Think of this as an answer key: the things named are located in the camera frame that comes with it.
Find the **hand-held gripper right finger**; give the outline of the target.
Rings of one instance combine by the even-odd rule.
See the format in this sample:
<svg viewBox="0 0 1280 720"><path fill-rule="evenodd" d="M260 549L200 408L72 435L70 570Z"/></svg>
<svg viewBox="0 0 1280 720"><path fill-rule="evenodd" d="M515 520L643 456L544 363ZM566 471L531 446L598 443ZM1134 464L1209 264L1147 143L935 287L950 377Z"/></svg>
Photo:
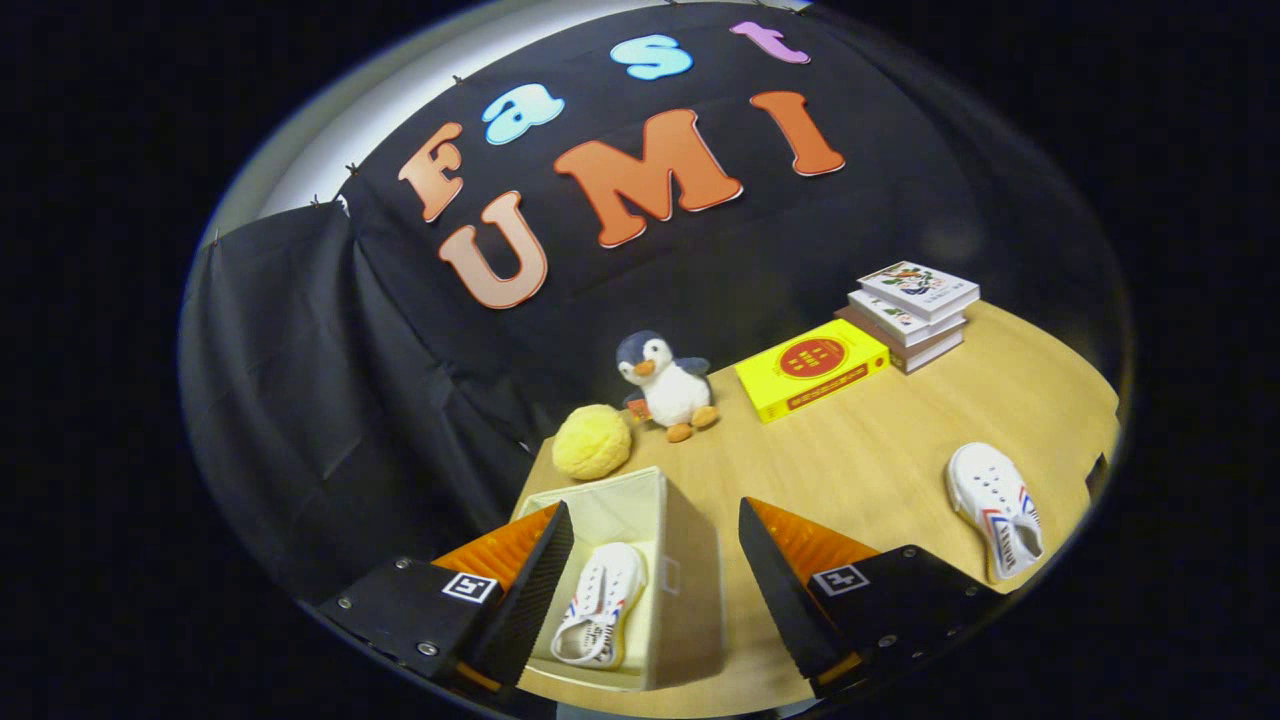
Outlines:
<svg viewBox="0 0 1280 720"><path fill-rule="evenodd" d="M759 498L740 502L739 543L818 700L909 674L1006 603L918 544L878 551Z"/></svg>

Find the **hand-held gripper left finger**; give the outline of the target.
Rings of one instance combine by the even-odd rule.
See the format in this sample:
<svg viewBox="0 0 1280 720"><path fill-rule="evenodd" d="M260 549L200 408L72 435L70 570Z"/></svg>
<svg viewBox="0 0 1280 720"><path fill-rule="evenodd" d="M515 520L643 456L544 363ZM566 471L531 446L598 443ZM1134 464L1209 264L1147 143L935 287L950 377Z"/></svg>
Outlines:
<svg viewBox="0 0 1280 720"><path fill-rule="evenodd" d="M317 606L342 635L461 694L524 674L573 550L563 501L431 561L394 557Z"/></svg>

